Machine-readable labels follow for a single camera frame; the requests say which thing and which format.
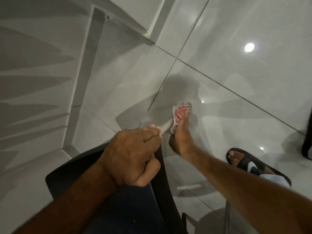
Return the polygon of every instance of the hand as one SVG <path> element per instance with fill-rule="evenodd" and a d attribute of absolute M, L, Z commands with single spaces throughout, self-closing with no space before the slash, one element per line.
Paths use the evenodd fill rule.
<path fill-rule="evenodd" d="M 122 130 L 115 134 L 98 162 L 118 185 L 146 186 L 158 173 L 154 152 L 162 142 L 160 127 Z"/>
<path fill-rule="evenodd" d="M 188 130 L 190 110 L 177 109 L 177 112 L 180 114 L 181 120 L 174 130 L 174 135 L 169 138 L 169 145 L 174 152 L 183 157 L 189 146 L 194 144 Z"/>

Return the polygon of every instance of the person's left arm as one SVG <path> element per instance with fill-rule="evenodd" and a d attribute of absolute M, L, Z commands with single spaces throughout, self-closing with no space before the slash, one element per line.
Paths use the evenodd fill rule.
<path fill-rule="evenodd" d="M 159 134 L 154 125 L 118 132 L 94 165 L 15 234 L 81 233 L 119 185 L 145 186 L 157 174 L 160 163 L 153 153 L 162 141 Z"/>

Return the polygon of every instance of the person's left hand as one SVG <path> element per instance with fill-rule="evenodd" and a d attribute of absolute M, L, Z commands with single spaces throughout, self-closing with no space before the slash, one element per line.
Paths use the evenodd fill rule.
<path fill-rule="evenodd" d="M 118 185 L 146 186 L 160 169 L 154 152 L 161 142 L 160 127 L 155 125 L 122 130 L 115 134 L 98 163 Z"/>

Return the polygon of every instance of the cloth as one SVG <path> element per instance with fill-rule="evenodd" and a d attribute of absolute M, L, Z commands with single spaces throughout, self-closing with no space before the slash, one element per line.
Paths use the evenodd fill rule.
<path fill-rule="evenodd" d="M 285 186 L 287 188 L 290 188 L 291 186 L 289 183 L 286 181 L 286 179 L 282 176 L 279 175 L 274 175 L 274 174 L 261 174 L 260 177 L 267 179 L 269 181 L 272 181 L 276 184 L 279 184 L 281 186 Z"/>
<path fill-rule="evenodd" d="M 174 129 L 179 124 L 180 120 L 182 119 L 181 115 L 179 113 L 177 113 L 177 109 L 182 109 L 182 111 L 185 111 L 185 110 L 189 109 L 189 106 L 186 104 L 186 105 L 181 106 L 181 107 L 179 105 L 173 107 L 172 114 L 173 114 L 174 123 L 173 123 L 173 126 L 169 130 L 169 133 L 172 135 L 174 134 Z"/>

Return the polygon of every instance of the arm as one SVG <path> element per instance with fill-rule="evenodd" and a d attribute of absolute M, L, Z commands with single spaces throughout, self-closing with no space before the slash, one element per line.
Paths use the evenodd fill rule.
<path fill-rule="evenodd" d="M 232 167 L 199 149 L 182 116 L 170 146 L 195 166 L 259 233 L 311 233 L 312 202 L 268 180 Z"/>
<path fill-rule="evenodd" d="M 120 185 L 145 186 L 157 174 L 160 163 L 153 153 L 162 141 L 159 134 L 154 125 L 118 132 L 94 165 L 15 234 L 81 233 Z"/>

